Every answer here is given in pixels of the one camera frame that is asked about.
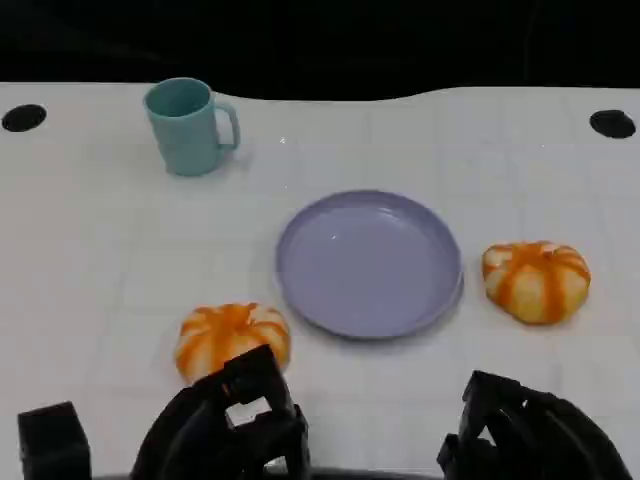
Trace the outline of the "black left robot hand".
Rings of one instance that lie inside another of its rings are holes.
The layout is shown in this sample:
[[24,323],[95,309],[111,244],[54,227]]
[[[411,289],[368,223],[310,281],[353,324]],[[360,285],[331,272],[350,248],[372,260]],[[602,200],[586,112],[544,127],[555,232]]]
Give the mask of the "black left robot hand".
[[309,479],[308,424],[268,345],[182,389],[146,434],[132,479]]

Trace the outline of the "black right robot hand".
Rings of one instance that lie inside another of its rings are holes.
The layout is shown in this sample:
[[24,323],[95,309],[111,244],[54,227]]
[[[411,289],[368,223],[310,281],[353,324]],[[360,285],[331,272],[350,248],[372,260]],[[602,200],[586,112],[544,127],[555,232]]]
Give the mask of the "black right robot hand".
[[437,456],[446,479],[629,479],[608,435],[571,402],[476,370],[459,431]]

